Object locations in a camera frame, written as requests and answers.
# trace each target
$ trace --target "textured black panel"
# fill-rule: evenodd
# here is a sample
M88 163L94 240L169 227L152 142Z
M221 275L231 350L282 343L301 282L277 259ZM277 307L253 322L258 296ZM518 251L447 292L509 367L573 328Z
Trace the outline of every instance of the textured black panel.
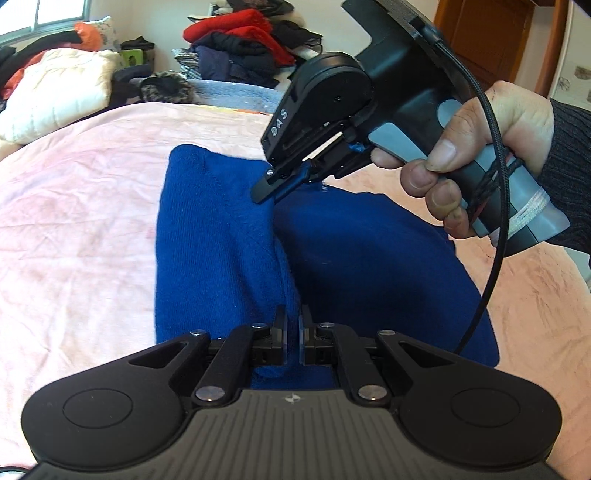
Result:
M245 390L237 402L195 414L181 438L147 462L108 473L47 464L27 480L559 480L539 463L515 472L464 471L410 443L382 408L342 390Z

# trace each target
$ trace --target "wooden furniture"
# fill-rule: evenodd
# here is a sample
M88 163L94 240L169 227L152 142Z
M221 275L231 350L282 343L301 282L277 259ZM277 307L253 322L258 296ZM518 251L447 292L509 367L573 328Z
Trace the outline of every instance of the wooden furniture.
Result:
M534 8L531 0L440 0L434 23L487 89L515 80Z

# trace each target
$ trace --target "pink blanket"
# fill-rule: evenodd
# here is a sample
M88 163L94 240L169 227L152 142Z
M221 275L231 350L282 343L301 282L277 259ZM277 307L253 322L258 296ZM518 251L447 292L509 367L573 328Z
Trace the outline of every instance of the pink blanket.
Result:
M32 465L20 411L37 389L154 342L154 226L167 158L195 143L263 158L268 117L151 103L117 109L44 137L0 163L0 466ZM401 193L397 174L367 168L336 185ZM479 287L492 257L459 242ZM551 464L591 476L591 302L560 249L507 261L491 305L501 368L536 381L564 415Z

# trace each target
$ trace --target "hand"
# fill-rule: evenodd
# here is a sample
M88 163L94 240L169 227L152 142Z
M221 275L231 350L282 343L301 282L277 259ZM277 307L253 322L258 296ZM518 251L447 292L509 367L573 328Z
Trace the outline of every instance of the hand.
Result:
M503 143L537 177L548 157L554 135L552 104L548 99L508 82L496 82L486 95L499 123ZM470 228L466 211L460 207L460 189L452 180L440 180L439 174L471 162L491 142L484 111L478 99L473 98L447 124L427 161L414 160L404 165L379 149L375 149L371 157L378 167L402 167L402 188L412 197L425 197L431 215L443 220L445 230L452 237L467 238L473 236L474 231Z

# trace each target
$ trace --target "dark sweater sleeve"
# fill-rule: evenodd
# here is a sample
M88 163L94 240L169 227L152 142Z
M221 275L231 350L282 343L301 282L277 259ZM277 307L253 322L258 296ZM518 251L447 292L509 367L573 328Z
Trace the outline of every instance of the dark sweater sleeve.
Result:
M538 183L570 227L548 241L591 254L591 112L551 102L554 137Z

